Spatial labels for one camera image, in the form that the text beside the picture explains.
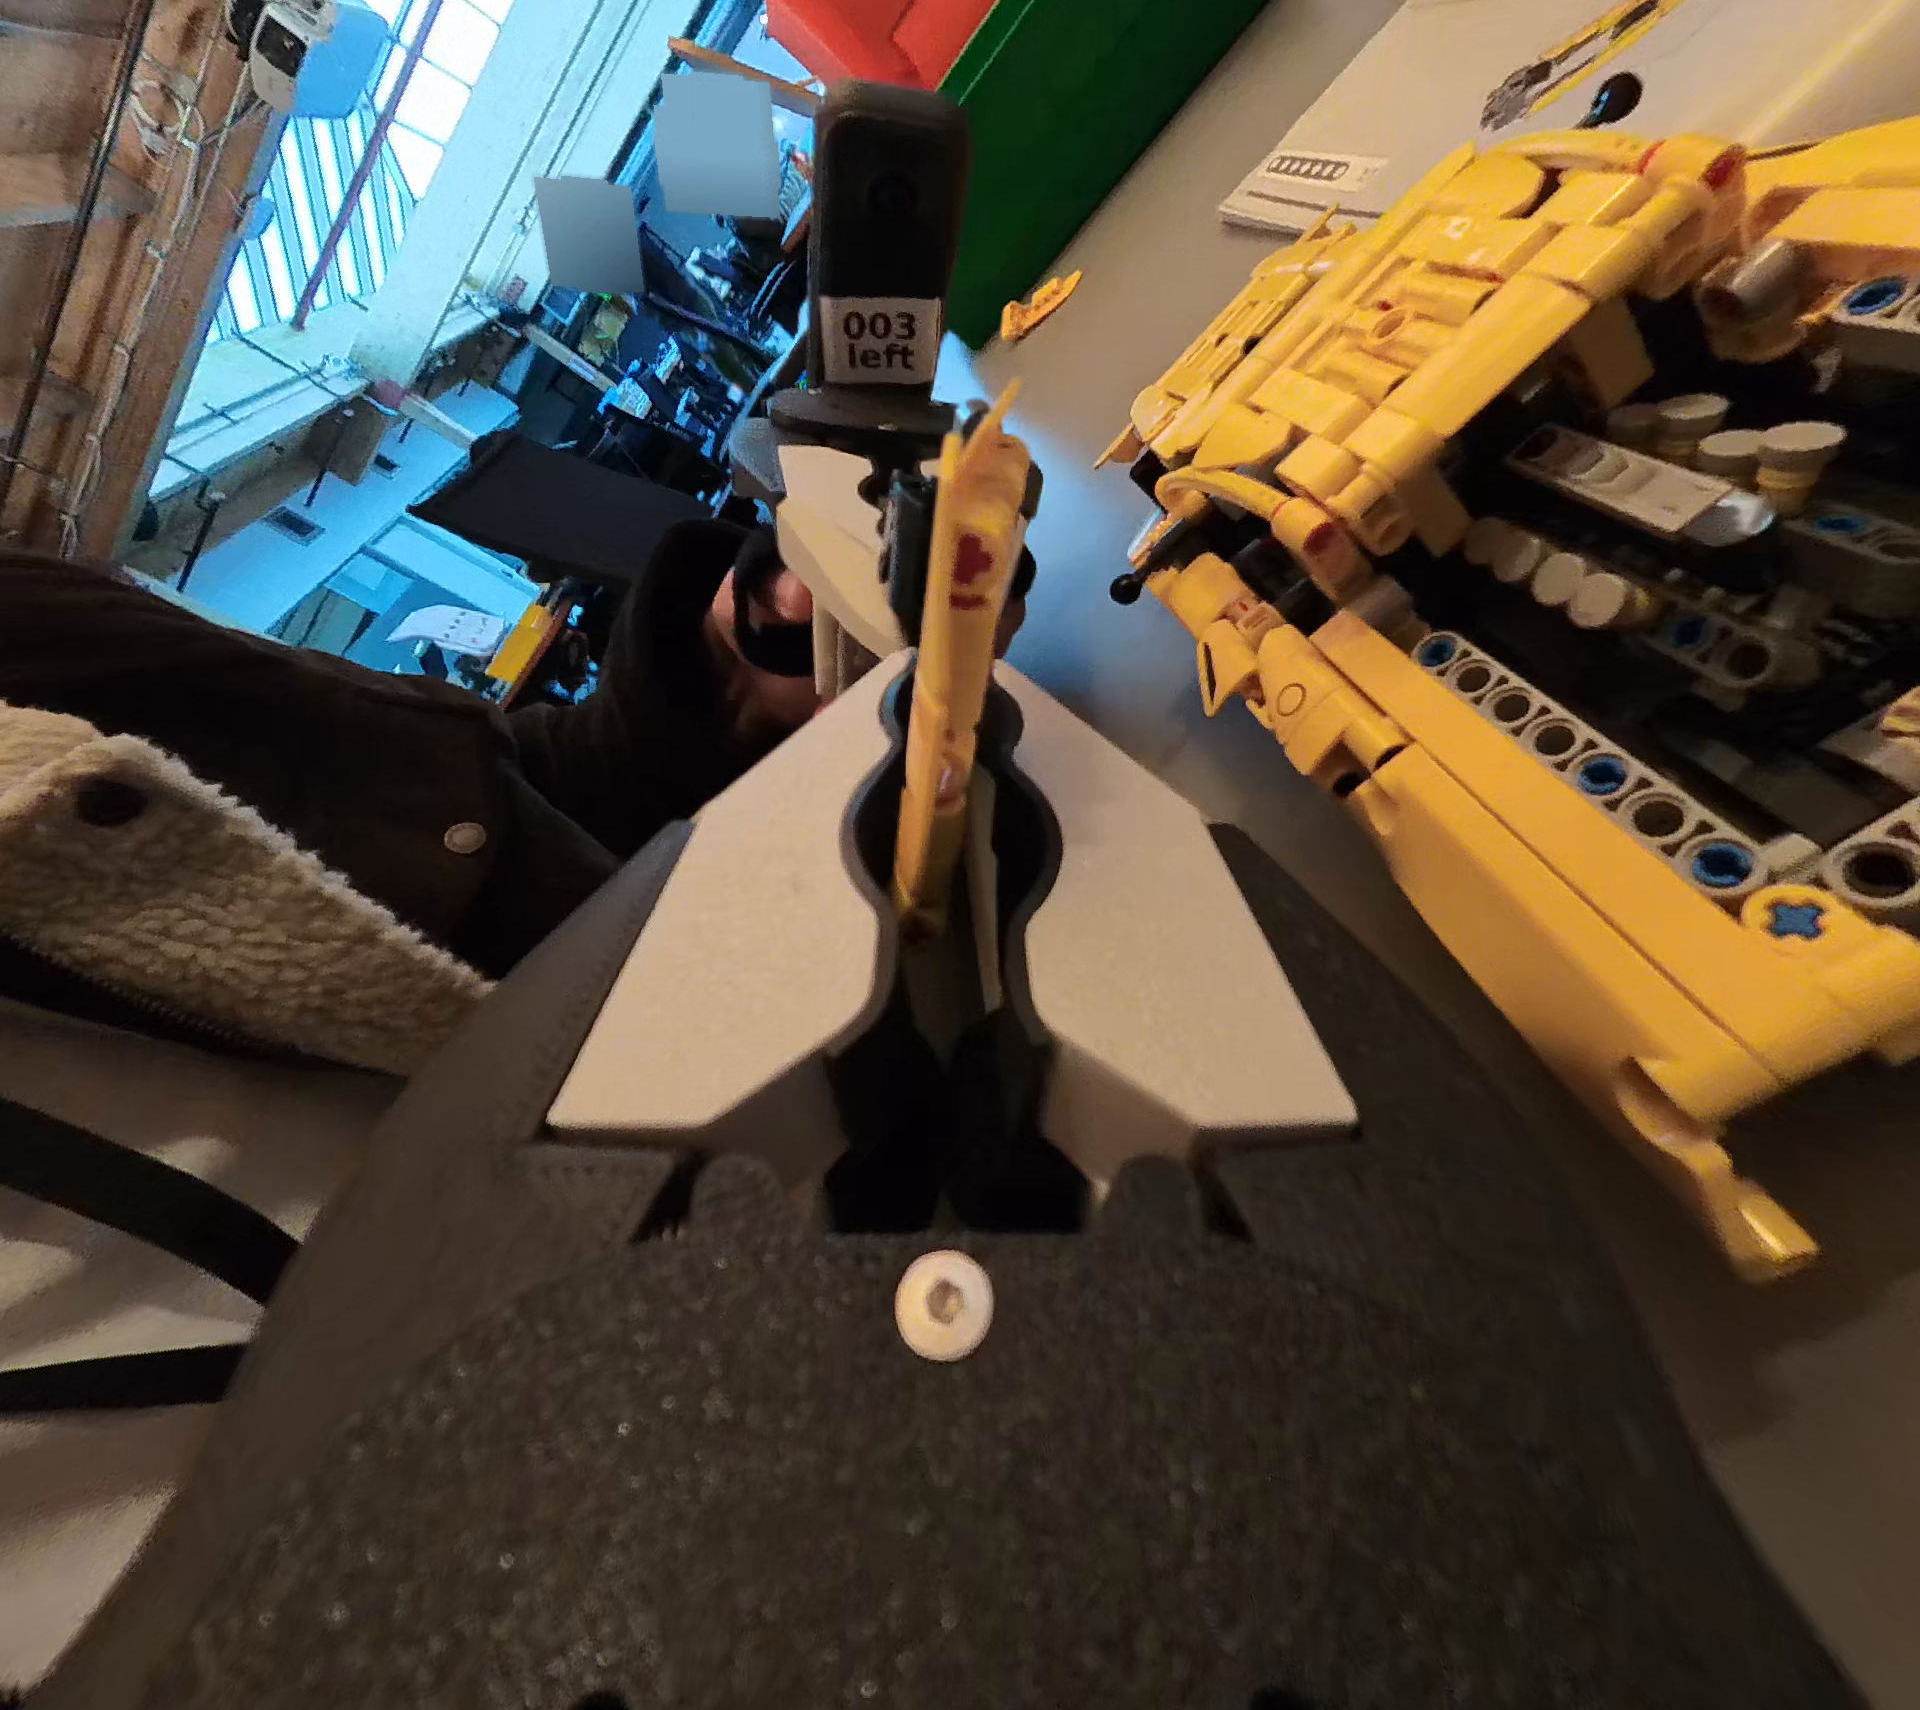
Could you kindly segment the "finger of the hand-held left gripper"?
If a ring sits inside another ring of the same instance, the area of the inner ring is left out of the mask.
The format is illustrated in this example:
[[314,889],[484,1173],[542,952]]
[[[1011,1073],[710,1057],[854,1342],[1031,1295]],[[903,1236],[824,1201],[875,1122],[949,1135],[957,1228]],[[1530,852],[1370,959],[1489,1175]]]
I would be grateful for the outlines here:
[[882,581],[884,513],[862,497],[869,461],[831,446],[782,446],[781,563],[812,601],[816,691],[846,691],[900,652],[900,618]]

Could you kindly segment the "wooden board on white arm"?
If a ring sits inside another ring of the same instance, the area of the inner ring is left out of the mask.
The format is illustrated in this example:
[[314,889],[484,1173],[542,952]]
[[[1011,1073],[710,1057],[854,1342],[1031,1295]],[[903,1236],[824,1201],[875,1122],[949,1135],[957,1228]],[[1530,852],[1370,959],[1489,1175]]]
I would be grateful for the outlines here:
[[798,83],[740,63],[724,50],[686,39],[669,39],[669,54],[691,72],[727,76],[734,83],[764,87],[779,110],[797,116],[815,116],[824,104],[824,91],[816,83]]

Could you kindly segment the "yellow toy brick car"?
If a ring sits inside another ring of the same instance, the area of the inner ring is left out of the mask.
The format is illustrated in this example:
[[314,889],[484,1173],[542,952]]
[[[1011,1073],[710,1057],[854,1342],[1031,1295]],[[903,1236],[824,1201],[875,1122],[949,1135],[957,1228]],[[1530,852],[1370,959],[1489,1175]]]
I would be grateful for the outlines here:
[[1576,128],[1320,217],[1100,456],[1194,641],[1751,1282],[1727,1128],[1916,1062],[1916,119]]

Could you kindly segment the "white striped shirt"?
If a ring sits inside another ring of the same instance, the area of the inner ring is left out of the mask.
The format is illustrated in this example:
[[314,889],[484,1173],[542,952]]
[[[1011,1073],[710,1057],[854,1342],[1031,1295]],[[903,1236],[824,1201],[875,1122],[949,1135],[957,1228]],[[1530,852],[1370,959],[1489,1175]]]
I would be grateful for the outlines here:
[[[5,1098],[205,1178],[304,1238],[403,1083],[122,1034],[5,1005]],[[245,1344],[262,1312],[150,1244],[3,1202],[5,1366]],[[5,1418],[3,1673],[27,1694],[171,1508],[210,1406]]]

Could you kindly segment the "brown fleece-lined jacket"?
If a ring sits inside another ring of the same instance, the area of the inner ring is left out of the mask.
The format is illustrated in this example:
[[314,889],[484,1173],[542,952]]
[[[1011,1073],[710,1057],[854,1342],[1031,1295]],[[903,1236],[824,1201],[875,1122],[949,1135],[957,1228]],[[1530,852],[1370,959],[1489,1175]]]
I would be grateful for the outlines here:
[[414,1075],[620,866],[459,691],[5,549],[5,1001]]

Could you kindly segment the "green plastic bin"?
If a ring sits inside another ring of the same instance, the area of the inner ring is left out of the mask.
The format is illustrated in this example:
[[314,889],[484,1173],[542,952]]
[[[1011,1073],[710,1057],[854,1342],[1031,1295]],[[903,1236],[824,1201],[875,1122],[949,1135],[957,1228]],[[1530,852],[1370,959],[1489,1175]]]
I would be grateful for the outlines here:
[[997,0],[940,91],[973,162],[947,328],[981,351],[1273,0]]

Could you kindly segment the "yellow panel with axle pin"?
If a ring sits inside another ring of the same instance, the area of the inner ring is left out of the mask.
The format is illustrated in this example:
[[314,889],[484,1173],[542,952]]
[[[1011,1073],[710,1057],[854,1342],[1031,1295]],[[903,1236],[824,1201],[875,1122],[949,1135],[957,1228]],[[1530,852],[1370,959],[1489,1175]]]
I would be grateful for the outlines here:
[[1035,461],[1006,423],[1018,393],[1008,383],[973,426],[950,431],[934,475],[892,877],[913,948],[949,925],[997,636],[1031,520]]

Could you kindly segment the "person's left hand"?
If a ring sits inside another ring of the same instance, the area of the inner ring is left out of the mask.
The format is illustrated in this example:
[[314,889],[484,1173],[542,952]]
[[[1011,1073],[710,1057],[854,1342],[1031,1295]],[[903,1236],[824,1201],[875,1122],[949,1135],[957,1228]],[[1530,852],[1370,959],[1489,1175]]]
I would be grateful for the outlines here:
[[821,706],[815,649],[816,601],[770,526],[757,528],[733,566],[733,652],[746,670],[749,711],[781,730]]

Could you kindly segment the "white mounted projector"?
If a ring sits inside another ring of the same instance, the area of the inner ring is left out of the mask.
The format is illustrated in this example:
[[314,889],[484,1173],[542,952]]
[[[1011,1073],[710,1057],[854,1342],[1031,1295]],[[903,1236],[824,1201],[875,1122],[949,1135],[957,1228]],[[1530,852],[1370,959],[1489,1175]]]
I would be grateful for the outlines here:
[[227,35],[273,114],[352,119],[385,72],[394,32],[365,0],[227,0]]

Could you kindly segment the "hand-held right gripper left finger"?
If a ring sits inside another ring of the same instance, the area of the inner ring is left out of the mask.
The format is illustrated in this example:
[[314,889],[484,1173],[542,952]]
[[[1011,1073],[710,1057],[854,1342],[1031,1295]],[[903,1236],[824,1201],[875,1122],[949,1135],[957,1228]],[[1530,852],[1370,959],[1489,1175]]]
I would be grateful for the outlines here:
[[710,800],[548,1104],[571,1152],[744,1156],[848,1233],[940,1211],[943,1075],[861,814],[896,799],[892,654]]

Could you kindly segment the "person's left forearm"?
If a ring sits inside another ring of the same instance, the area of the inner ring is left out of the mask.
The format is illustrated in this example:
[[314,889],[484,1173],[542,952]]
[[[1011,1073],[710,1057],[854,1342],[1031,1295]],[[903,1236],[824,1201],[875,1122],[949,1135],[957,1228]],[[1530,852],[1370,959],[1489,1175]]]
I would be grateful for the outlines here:
[[751,711],[730,642],[733,570],[754,532],[674,528],[610,620],[589,696],[510,718],[530,786],[613,859],[692,819],[806,725]]

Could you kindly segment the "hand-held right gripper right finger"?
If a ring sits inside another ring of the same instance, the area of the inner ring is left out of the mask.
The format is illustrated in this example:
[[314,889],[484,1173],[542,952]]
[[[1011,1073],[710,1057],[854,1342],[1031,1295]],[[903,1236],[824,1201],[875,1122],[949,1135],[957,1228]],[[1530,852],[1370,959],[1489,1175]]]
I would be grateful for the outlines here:
[[1085,1223],[1132,1165],[1358,1128],[1209,819],[1015,668],[965,880],[989,1014],[960,1048],[962,1223]]

